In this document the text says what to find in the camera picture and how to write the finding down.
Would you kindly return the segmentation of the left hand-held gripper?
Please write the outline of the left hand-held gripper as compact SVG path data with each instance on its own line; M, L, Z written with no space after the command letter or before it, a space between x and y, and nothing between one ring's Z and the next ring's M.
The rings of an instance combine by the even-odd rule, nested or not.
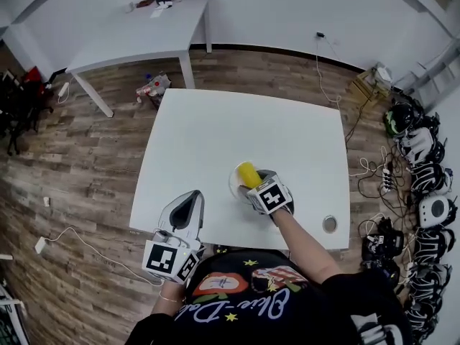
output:
M199 238L204 205L202 192L192 190L164 207L152 239L145 244L145 272L164 281L187 282L204 252Z

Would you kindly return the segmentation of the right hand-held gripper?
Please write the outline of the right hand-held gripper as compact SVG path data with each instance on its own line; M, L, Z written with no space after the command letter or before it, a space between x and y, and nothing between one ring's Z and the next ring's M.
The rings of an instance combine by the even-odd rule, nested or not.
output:
M277 210L285 210L291 215L295 212L294 200L289 188L272 170L257 170L262 183L246 190L246 199L252 204L255 211L272 215Z

